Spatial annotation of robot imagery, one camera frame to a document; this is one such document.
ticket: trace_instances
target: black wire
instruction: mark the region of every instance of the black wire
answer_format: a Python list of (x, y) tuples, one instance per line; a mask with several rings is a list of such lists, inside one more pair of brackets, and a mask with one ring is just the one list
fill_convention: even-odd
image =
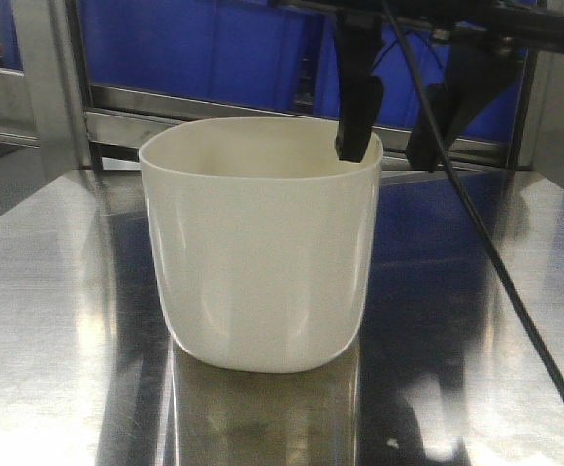
[(403, 34), (400, 24), (398, 23), (398, 19), (391, 13), (391, 9), (389, 8), (388, 0), (381, 0), (383, 12), (387, 15), (391, 26), (400, 42), (400, 47), (402, 52), (405, 55), (405, 60), (407, 62), (407, 67), (409, 68), (409, 72), (414, 82), (415, 91), (417, 93), (417, 97), (419, 99), (419, 103), (421, 105), (421, 109), (424, 112), (424, 116), (430, 126), (430, 131), (435, 142), (435, 145), (438, 150), (438, 154), (441, 158), (442, 164), (446, 173), (448, 174), (448, 178), (456, 191), (456, 194), (460, 198), (460, 201), (465, 206), (467, 213), (469, 214), (474, 226), (476, 227), (476, 231), (478, 232), (479, 236), (481, 237), (482, 244), (486, 251), (486, 254), (490, 258), (497, 275), (499, 276), (500, 281), (502, 282), (502, 286), (504, 287), (508, 297), (510, 298), (511, 302), (513, 303), (514, 310), (516, 311), (516, 315), (518, 316), (523, 328), (527, 332), (527, 335), (534, 346), (534, 349), (541, 357), (543, 364), (547, 368), (557, 391), (559, 392), (560, 396), (562, 397), (562, 401), (564, 402), (564, 376), (560, 372), (557, 364), (553, 360), (551, 353), (547, 349), (543, 338), (541, 337), (538, 329), (534, 325), (534, 322), (530, 315), (528, 314), (527, 310), (525, 309), (525, 305), (521, 300), (516, 288), (514, 286), (513, 280), (511, 279), (508, 271), (506, 270), (506, 266), (502, 261), (502, 258), (499, 255), (499, 252), (495, 248), (495, 245), (491, 241), (490, 235), (482, 222), (480, 214), (476, 210), (474, 204), (472, 203), (469, 194), (467, 193), (464, 185), (458, 178), (458, 175), (454, 171), (454, 168), (451, 164), (451, 161), (448, 158), (448, 151), (446, 149), (446, 144), (441, 135), (441, 130), (439, 129), (439, 124), (435, 118), (435, 115), (432, 111), (430, 103), (428, 101), (428, 97), (424, 90), (424, 86), (422, 84), (421, 75), (419, 73), (419, 69), (417, 67), (417, 63), (415, 62), (415, 57), (411, 51), (411, 47), (409, 46), (409, 42), (405, 34)]
[(417, 31), (411, 31), (411, 33), (414, 36), (416, 36), (426, 46), (428, 51), (430, 51), (430, 54), (433, 55), (433, 58), (437, 62), (437, 66), (439, 67), (439, 69), (441, 71), (444, 71), (444, 68), (445, 68), (444, 62), (441, 61), (441, 57), (435, 52), (435, 49), (433, 48), (433, 46), (426, 40), (426, 38), (424, 36), (419, 34)]
[[(437, 63), (437, 67), (439, 68), (440, 71), (443, 72), (446, 69), (446, 67), (444, 66), (444, 62), (441, 60), (441, 57), (435, 52), (435, 49), (433, 49), (432, 45), (426, 40), (426, 38), (421, 34), (419, 34), (417, 31), (405, 32), (405, 36), (408, 36), (409, 34), (413, 34), (414, 36), (416, 36), (422, 42), (422, 44), (426, 46), (428, 51), (430, 51), (430, 54), (433, 56), (435, 62)], [(375, 64), (372, 65), (373, 73), (377, 69), (377, 67), (381, 64), (381, 62), (389, 55), (392, 49), (396, 47), (399, 43), (400, 41), (396, 39), (391, 44), (389, 44), (389, 46), (384, 51), (381, 52), (379, 58), (377, 58), (377, 60), (375, 61)], [(444, 86), (448, 88), (448, 83), (446, 83), (445, 81), (444, 81)]]
[(377, 67), (381, 64), (381, 62), (383, 61), (383, 59), (389, 55), (389, 53), (391, 52), (391, 50), (396, 47), (398, 45), (398, 39), (396, 39), (394, 42), (392, 42), (391, 44), (389, 44), (389, 47), (387, 47), (385, 50), (382, 51), (381, 55), (379, 55), (379, 58), (377, 58), (377, 60), (375, 61), (375, 64), (372, 65), (372, 71), (374, 72)]

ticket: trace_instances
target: stainless steel table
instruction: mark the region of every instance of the stainless steel table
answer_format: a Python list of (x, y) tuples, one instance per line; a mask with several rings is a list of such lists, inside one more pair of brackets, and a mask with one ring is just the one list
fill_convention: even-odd
[[(564, 371), (564, 192), (465, 177)], [(307, 373), (171, 344), (137, 173), (0, 217), (0, 465), (564, 465), (564, 408), (445, 180), (385, 179), (357, 342)]]

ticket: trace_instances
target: ceramic cup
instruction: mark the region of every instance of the ceramic cup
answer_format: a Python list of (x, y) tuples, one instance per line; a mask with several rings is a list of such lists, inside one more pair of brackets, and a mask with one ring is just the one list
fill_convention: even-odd
[(215, 366), (298, 372), (361, 322), (382, 145), (340, 161), (337, 123), (218, 118), (140, 149), (154, 266), (176, 342)]

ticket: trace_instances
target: metal frame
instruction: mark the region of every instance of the metal frame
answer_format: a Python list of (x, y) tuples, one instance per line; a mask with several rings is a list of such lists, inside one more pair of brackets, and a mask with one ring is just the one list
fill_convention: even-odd
[[(0, 141), (39, 146), (48, 179), (73, 168), (102, 168), (96, 143), (136, 149), (154, 134), (184, 121), (206, 117), (311, 117), (92, 86), (84, 66), (76, 0), (17, 0), (12, 6), (24, 72), (0, 69)], [(539, 76), (537, 71), (531, 87)], [(530, 93), (532, 119), (536, 95)], [(520, 132), (520, 144), (461, 138), (454, 143), (451, 155), (466, 162), (506, 166), (509, 157), (516, 158), (511, 148), (521, 146), (525, 152), (529, 146), (533, 124), (528, 120), (529, 114), (519, 112), (517, 124), (525, 129)], [(390, 153), (402, 158), (410, 132), (385, 127), (375, 130)]]
[[(564, 0), (547, 6), (564, 12)], [(520, 147), (521, 165), (564, 187), (564, 56), (538, 54)]]

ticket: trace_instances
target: blue bin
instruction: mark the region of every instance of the blue bin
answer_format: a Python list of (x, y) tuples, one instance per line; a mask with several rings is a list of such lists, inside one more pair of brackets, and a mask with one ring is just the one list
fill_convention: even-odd
[(10, 0), (0, 0), (1, 54), (6, 68), (22, 70)]
[[(390, 27), (383, 29), (382, 37), (385, 47), (395, 41), (395, 35)], [(434, 48), (439, 58), (437, 61), (426, 45), (428, 41), (426, 33), (412, 33), (409, 35), (409, 41), (417, 57), (424, 82), (427, 85), (440, 83), (443, 79), (442, 67), (448, 60), (448, 47)], [(377, 124), (399, 128), (413, 127), (419, 115), (419, 103), (399, 47), (394, 47), (389, 51), (375, 70), (375, 74), (382, 79), (385, 85), (385, 96), (377, 116)], [(515, 84), (505, 91), (472, 121), (463, 134), (492, 141), (509, 141), (514, 125), (519, 88), (520, 84)], [(333, 24), (332, 21), (327, 21), (323, 32), (318, 67), (314, 113), (324, 117), (337, 117), (339, 100)]]
[[(307, 16), (267, 8), (265, 2), (79, 0), (90, 79), (290, 110), (307, 44)], [(8, 7), (3, 6), (4, 16), (11, 17)], [(3, 44), (4, 57), (18, 57), (13, 27), (6, 29), (14, 40)], [(15, 58), (6, 59), (6, 66), (16, 65)]]

